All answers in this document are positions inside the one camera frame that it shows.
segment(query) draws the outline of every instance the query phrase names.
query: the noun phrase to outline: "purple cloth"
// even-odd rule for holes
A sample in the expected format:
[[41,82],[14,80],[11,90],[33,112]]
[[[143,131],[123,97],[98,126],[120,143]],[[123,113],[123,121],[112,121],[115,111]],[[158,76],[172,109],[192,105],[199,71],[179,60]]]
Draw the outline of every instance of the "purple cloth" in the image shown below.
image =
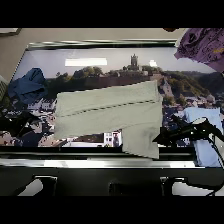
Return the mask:
[[190,28],[174,55],[204,63],[218,72],[224,71],[224,28]]

